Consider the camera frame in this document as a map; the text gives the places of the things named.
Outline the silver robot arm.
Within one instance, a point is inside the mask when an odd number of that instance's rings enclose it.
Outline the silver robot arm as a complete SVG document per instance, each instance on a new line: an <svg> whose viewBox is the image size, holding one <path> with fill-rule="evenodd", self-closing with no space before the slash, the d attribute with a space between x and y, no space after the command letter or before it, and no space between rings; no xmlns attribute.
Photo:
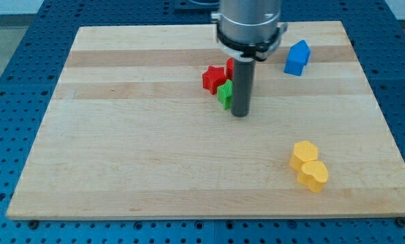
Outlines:
<svg viewBox="0 0 405 244"><path fill-rule="evenodd" d="M240 62L265 61L288 25L280 23L282 0L222 0L211 13L220 49Z"/></svg>

